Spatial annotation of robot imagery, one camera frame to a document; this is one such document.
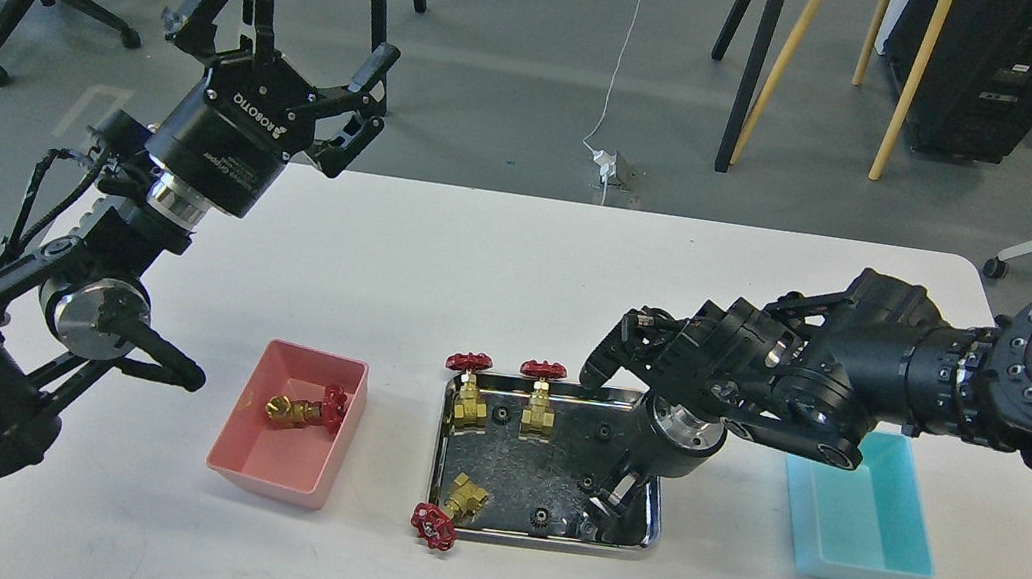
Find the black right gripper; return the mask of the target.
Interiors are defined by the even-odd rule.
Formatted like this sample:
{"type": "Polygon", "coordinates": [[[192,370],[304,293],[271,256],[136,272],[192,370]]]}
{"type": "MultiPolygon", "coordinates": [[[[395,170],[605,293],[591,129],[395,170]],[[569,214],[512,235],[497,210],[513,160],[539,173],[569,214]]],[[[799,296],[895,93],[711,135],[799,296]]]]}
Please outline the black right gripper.
{"type": "Polygon", "coordinates": [[[580,534],[585,538],[633,544],[642,537],[639,496],[648,477],[679,478],[720,451],[727,430],[720,421],[701,419],[680,404],[648,394],[631,411],[635,431],[624,461],[617,461],[589,494],[580,534]]]}

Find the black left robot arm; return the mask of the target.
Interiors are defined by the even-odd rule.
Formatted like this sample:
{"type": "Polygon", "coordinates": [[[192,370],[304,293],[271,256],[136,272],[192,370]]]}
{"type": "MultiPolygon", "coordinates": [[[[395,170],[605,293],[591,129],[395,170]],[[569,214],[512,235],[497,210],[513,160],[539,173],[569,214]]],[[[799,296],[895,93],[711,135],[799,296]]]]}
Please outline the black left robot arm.
{"type": "Polygon", "coordinates": [[[384,126],[379,44],[346,85],[316,87],[275,45],[275,0],[186,0],[167,39],[204,66],[157,128],[94,129],[80,190],[99,202],[62,238],[0,259],[0,478],[39,465],[61,412],[108,372],[197,391],[207,376],[152,329],[142,275],[189,247],[209,210],[249,214],[293,158],[338,176],[384,126]]]}

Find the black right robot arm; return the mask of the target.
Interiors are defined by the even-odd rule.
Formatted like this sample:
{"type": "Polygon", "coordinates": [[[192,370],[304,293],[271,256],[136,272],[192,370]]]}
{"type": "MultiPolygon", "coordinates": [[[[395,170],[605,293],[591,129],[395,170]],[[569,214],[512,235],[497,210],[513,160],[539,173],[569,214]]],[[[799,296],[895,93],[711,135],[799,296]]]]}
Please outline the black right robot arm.
{"type": "Polygon", "coordinates": [[[926,288],[869,268],[828,295],[720,307],[628,310],[584,362],[582,387],[620,369],[646,385],[610,486],[685,476],[728,433],[851,471],[882,421],[1015,452],[1032,471],[1032,302],[953,327],[926,288]]]}

